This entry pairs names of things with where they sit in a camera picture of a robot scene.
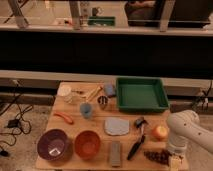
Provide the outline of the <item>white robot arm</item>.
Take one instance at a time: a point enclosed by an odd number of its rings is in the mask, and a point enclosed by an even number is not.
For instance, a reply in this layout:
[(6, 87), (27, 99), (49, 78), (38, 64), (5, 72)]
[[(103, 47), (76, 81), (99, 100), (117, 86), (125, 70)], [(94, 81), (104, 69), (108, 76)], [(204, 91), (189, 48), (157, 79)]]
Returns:
[(188, 141), (193, 141), (213, 154), (213, 132), (199, 125), (199, 115), (193, 110), (183, 110), (167, 117), (169, 128), (166, 150), (169, 152), (169, 171), (179, 171)]

